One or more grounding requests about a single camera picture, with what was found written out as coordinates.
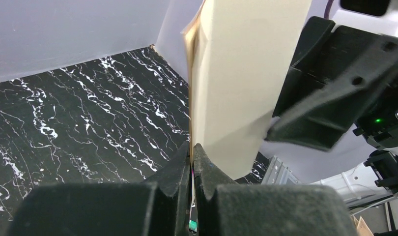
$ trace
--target white wall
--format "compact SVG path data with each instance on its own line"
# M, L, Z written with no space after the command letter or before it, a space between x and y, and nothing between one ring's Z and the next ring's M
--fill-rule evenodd
M157 52L184 79L188 80L182 31L192 20L203 0L171 0L155 43Z
M0 81L154 44L170 0L0 0Z

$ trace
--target cardboard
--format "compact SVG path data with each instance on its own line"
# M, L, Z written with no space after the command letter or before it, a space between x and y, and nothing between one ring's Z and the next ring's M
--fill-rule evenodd
M310 4L206 0L184 31L191 145L232 179L252 168Z

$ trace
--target black marble table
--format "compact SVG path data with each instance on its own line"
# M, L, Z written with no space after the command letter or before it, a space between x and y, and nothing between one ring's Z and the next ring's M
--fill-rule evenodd
M187 84L151 48L0 83L0 235L34 187L142 181L188 127Z

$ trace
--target marble surface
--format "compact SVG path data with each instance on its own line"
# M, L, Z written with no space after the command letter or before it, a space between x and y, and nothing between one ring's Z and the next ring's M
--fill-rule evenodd
M36 186L142 181L188 127L187 84L151 48L0 83L0 235Z

